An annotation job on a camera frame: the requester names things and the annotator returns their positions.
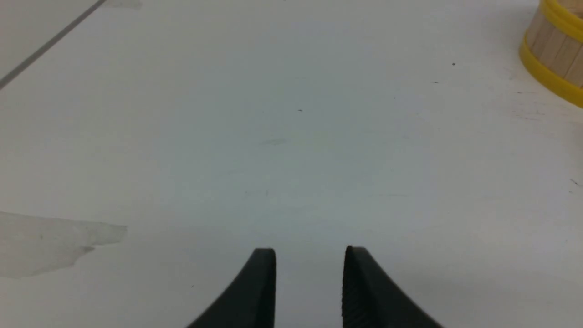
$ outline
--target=stain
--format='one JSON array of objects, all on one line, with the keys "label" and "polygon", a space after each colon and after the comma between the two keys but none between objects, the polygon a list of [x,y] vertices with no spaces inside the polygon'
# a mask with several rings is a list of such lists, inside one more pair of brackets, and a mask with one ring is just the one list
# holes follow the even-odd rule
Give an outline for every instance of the stain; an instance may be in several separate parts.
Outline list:
[{"label": "stain", "polygon": [[0,277],[72,267],[95,246],[119,243],[126,234],[121,225],[0,212]]},{"label": "stain", "polygon": [[104,8],[128,8],[138,10],[142,7],[140,0],[106,0],[102,5]]},{"label": "stain", "polygon": [[278,139],[270,139],[270,140],[266,140],[264,142],[262,142],[262,145],[271,145],[271,146],[277,146],[277,145],[281,145],[281,144],[285,144],[287,142],[287,140],[285,140],[284,138],[278,138]]}]

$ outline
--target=wooden bucket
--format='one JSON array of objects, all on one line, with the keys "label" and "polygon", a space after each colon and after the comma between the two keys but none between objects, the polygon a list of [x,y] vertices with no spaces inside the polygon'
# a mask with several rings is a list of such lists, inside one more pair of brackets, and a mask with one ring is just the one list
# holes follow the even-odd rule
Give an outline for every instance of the wooden bucket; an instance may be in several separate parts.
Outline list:
[{"label": "wooden bucket", "polygon": [[560,97],[583,107],[583,0],[541,0],[520,58],[526,69]]}]

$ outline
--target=yellow rim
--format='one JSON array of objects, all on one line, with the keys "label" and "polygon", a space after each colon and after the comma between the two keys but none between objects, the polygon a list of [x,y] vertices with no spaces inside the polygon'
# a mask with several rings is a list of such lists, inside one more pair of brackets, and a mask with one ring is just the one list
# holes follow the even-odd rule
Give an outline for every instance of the yellow rim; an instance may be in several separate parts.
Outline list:
[{"label": "yellow rim", "polygon": [[540,11],[563,33],[583,43],[583,20],[562,7],[557,0],[540,0]]},{"label": "yellow rim", "polygon": [[556,75],[550,69],[541,64],[526,45],[526,35],[524,35],[522,45],[520,46],[520,59],[522,60],[524,67],[526,67],[540,84],[544,85],[566,101],[574,103],[579,107],[583,107],[583,90],[576,85],[563,80],[560,76]]}]

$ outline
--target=white table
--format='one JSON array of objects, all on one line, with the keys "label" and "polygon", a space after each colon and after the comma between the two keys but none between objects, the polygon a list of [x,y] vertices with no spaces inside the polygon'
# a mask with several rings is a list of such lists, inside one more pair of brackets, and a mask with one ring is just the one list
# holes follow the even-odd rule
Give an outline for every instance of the white table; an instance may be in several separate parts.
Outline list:
[{"label": "white table", "polygon": [[98,9],[0,92],[0,211],[128,234],[0,278],[0,325],[183,327],[269,246],[276,326],[340,327],[352,244],[448,328],[581,326],[583,111],[518,59],[536,5]]}]

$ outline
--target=gray line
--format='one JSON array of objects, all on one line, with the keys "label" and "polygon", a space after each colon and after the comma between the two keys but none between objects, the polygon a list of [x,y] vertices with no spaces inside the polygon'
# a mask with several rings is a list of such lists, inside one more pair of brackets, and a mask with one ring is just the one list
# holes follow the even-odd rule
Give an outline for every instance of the gray line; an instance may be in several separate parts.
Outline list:
[{"label": "gray line", "polygon": [[34,63],[39,57],[41,57],[44,53],[47,52],[52,46],[54,46],[60,39],[63,39],[67,33],[71,32],[79,23],[81,23],[84,19],[86,19],[91,13],[95,11],[95,9],[99,8],[106,0],[98,0],[93,6],[87,9],[85,12],[81,14],[81,16],[77,17],[71,24],[67,25],[63,30],[61,30],[57,35],[52,37],[51,40],[46,42],[42,47],[40,47],[37,51],[35,51],[32,55],[30,55],[27,59],[21,62],[17,67],[10,71],[10,73],[6,74],[2,79],[0,79],[0,90],[2,90],[10,81],[14,80],[22,71],[24,71],[30,64]]}]

